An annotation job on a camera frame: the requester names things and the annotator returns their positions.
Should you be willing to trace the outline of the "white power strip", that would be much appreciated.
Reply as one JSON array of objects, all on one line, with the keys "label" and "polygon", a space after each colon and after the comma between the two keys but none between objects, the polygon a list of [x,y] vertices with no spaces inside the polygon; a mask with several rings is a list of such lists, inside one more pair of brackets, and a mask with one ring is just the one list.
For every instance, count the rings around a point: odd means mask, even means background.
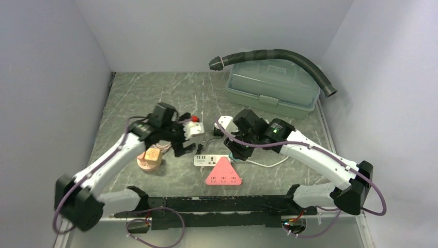
[{"label": "white power strip", "polygon": [[194,156],[193,163],[198,167],[206,167],[206,166],[215,166],[220,159],[225,158],[228,162],[231,162],[231,159],[228,155],[217,155],[217,154],[196,154]]}]

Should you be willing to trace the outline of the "tan cube socket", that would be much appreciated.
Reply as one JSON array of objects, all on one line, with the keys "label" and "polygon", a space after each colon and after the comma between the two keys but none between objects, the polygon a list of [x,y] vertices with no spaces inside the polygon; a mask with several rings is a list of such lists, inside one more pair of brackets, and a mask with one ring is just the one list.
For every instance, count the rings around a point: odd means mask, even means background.
[{"label": "tan cube socket", "polygon": [[159,166],[162,163],[162,151],[158,148],[149,148],[145,151],[144,160],[149,166]]}]

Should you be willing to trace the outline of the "round pink power socket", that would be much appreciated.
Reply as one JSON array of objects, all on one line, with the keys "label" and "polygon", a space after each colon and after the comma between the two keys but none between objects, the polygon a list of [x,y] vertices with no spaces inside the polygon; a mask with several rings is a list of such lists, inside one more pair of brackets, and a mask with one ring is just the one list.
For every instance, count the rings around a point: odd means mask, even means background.
[{"label": "round pink power socket", "polygon": [[139,166],[139,168],[140,169],[142,169],[144,172],[152,172],[152,171],[154,171],[154,170],[156,170],[156,169],[158,169],[161,165],[159,165],[159,166],[149,166],[146,162],[144,163],[144,164],[138,164],[137,163],[137,165]]}]

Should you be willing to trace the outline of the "salmon cube plug adapter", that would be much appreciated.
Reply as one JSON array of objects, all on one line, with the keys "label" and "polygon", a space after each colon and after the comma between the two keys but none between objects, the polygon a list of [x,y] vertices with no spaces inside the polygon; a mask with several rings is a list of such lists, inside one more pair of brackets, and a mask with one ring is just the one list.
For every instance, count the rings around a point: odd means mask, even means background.
[{"label": "salmon cube plug adapter", "polygon": [[144,153],[141,153],[140,155],[137,156],[137,163],[138,164],[144,164],[145,163],[145,158],[144,158]]}]

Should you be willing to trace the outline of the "pink triangular power strip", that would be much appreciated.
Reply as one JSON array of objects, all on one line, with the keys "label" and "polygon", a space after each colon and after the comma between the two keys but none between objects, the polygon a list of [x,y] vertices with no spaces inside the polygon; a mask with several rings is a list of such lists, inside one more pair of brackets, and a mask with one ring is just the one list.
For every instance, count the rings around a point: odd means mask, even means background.
[{"label": "pink triangular power strip", "polygon": [[205,179],[205,184],[241,185],[242,179],[227,158],[220,158],[211,173]]}]

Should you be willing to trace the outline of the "teal cube adapter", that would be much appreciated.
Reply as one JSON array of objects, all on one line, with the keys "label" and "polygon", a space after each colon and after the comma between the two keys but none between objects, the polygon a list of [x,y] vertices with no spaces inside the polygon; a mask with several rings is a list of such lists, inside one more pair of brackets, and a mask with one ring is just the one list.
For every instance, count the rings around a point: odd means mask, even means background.
[{"label": "teal cube adapter", "polygon": [[234,158],[232,154],[230,154],[228,157],[230,158],[230,160],[232,160],[234,162],[238,161],[238,159]]}]

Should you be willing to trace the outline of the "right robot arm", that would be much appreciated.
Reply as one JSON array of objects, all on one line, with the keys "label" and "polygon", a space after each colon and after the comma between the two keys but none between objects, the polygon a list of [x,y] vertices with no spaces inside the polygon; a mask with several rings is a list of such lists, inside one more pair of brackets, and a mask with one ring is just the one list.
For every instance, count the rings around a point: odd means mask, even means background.
[{"label": "right robot arm", "polygon": [[298,160],[329,180],[326,184],[294,184],[285,195],[285,209],[298,214],[308,207],[335,207],[359,215],[372,186],[373,166],[342,158],[313,142],[290,123],[271,121],[244,109],[235,117],[221,116],[215,127],[225,136],[233,160],[246,161],[255,148],[271,150]]}]

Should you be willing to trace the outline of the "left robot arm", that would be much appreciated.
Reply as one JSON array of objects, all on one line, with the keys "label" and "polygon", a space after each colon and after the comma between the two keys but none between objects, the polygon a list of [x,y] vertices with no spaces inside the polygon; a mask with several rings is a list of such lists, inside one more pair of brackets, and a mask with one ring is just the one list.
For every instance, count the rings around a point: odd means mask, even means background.
[{"label": "left robot arm", "polygon": [[52,229],[57,234],[64,233],[57,226],[59,216],[67,219],[73,228],[87,231],[109,214],[145,215],[150,208],[147,193],[130,186],[104,194],[106,185],[141,153],[160,141],[170,142],[175,157],[180,157],[196,149],[196,144],[184,146],[184,143],[204,132],[198,117],[190,113],[179,116],[172,105],[163,102],[156,104],[147,116],[128,118],[122,136],[104,155],[74,176],[63,175],[57,179]]}]

